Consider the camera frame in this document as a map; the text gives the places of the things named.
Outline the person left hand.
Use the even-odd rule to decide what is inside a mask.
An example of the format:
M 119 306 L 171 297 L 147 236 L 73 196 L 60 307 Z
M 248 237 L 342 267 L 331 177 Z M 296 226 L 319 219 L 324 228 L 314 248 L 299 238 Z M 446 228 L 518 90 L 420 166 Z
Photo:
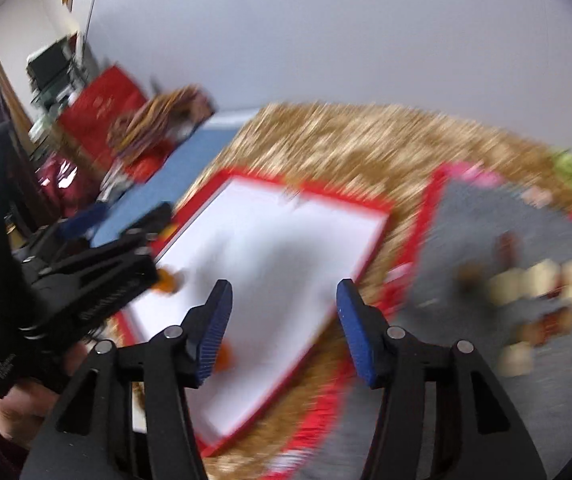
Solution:
M 27 450 L 60 398 L 39 382 L 17 382 L 0 398 L 0 435 Z

